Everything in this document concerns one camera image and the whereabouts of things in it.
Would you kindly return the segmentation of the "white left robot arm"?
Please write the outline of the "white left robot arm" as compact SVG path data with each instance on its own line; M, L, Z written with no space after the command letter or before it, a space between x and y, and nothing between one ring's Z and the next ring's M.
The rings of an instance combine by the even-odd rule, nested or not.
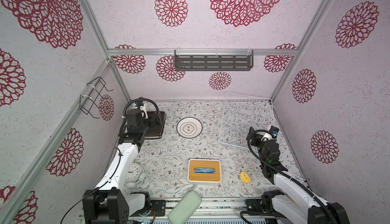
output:
M165 119L164 111L147 112L144 106L125 109L115 157L95 189L86 190L81 200L87 224L126 224L132 215L152 211L148 192L137 191L126 198L121 189L137 186L137 180L128 181L131 165L147 132L163 132Z

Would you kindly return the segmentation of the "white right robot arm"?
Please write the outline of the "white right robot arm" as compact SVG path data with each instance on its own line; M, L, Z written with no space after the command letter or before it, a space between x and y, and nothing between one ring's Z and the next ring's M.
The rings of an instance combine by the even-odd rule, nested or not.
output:
M249 129L246 137L248 148L260 161L263 176L277 188L264 192L260 203L249 204L247 210L285 218L293 224L348 224L346 210L339 203L328 202L288 174L279 160L278 132L276 127Z

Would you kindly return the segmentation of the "small white round plate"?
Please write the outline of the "small white round plate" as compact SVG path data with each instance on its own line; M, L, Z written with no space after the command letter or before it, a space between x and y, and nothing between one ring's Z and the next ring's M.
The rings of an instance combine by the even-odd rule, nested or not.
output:
M201 134L203 125L196 118L186 117L178 122L176 129L181 137L186 139L193 139Z

